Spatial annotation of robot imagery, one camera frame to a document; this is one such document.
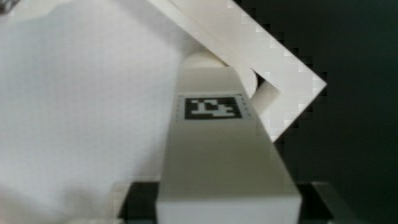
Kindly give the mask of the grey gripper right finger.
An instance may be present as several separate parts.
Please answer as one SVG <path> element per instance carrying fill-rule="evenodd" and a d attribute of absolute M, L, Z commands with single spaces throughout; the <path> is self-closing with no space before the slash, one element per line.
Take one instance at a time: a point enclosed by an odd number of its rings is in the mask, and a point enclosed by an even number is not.
<path fill-rule="evenodd" d="M 338 224 L 336 192 L 327 182 L 299 183 L 302 205 L 299 224 Z"/>

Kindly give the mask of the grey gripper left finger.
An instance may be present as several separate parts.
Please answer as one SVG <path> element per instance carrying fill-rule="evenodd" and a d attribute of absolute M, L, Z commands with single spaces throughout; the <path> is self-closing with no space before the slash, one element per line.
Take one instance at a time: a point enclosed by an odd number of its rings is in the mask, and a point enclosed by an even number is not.
<path fill-rule="evenodd" d="M 158 183 L 134 182 L 118 214 L 123 224 L 158 224 L 155 206 L 157 197 Z"/>

